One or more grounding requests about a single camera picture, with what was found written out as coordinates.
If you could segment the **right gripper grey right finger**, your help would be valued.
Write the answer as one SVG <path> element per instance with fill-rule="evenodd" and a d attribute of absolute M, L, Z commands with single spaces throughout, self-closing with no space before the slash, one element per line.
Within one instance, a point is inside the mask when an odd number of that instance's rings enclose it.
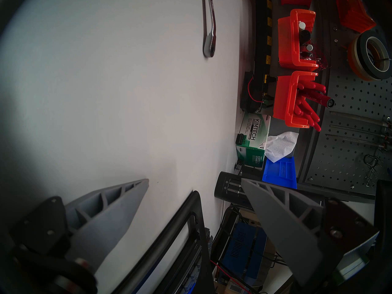
<path fill-rule="evenodd" d="M 379 230 L 336 198 L 320 205 L 296 190 L 242 178 L 262 229 L 292 272 L 290 293 L 332 293 L 369 262 Z"/>

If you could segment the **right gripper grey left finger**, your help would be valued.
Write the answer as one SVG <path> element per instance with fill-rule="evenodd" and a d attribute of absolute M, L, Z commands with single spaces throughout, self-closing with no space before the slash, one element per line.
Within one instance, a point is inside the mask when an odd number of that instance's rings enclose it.
<path fill-rule="evenodd" d="M 140 179 L 64 205 L 52 196 L 10 230 L 12 256 L 50 294 L 96 294 L 95 272 L 128 231 L 149 187 Z"/>

